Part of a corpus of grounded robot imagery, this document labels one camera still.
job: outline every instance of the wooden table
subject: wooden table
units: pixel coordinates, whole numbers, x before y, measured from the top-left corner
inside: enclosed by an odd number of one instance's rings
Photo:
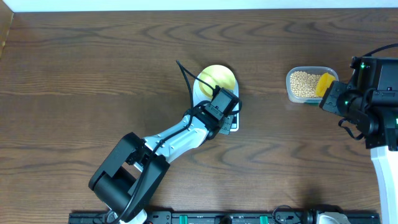
[[[16,14],[0,61],[0,223],[104,210],[88,181],[115,144],[157,134],[189,107],[176,59],[195,74],[233,69],[240,130],[174,161],[151,205],[380,212],[364,142],[339,117],[290,102],[285,76],[316,65],[347,82],[351,57],[396,42],[397,28],[398,9]]]

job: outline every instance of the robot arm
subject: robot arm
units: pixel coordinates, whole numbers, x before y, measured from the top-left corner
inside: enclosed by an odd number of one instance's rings
[[[379,183],[383,223],[398,222],[398,152],[387,146],[371,149],[371,158]]]
[[[344,117],[361,132],[376,169],[382,220],[398,223],[398,59],[363,56],[353,58],[348,84],[334,81],[320,108]]]
[[[188,110],[181,122],[168,130],[143,139],[134,133],[125,135],[92,176],[89,188],[121,216],[123,222],[142,223],[146,219],[143,208],[170,163],[184,152],[213,139],[217,133],[229,134],[234,116],[232,110],[238,103],[237,96],[219,88],[211,102],[199,103]],[[125,162],[142,172],[138,179],[122,167]]]

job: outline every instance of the clear plastic container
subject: clear plastic container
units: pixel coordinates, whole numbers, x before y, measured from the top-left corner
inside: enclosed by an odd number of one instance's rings
[[[294,103],[320,103],[322,100],[322,97],[314,97],[314,98],[299,97],[293,94],[292,86],[290,85],[290,76],[297,71],[307,72],[311,75],[323,75],[324,73],[327,72],[330,75],[336,77],[336,80],[338,81],[337,73],[333,69],[328,67],[316,67],[316,66],[295,67],[291,69],[291,71],[286,76],[287,95],[289,96],[289,100]]]

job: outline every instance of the yellow plate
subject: yellow plate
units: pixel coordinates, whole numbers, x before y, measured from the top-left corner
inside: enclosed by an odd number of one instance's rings
[[[234,73],[229,68],[222,65],[211,65],[205,68],[200,73],[200,79],[207,82],[213,88],[218,85],[231,91],[234,90],[236,84]],[[213,90],[207,85],[199,82],[199,88],[207,97],[213,97]]]

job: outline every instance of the white wall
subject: white wall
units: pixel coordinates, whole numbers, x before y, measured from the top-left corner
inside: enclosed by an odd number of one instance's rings
[[[14,12],[398,7],[398,0],[3,0]]]

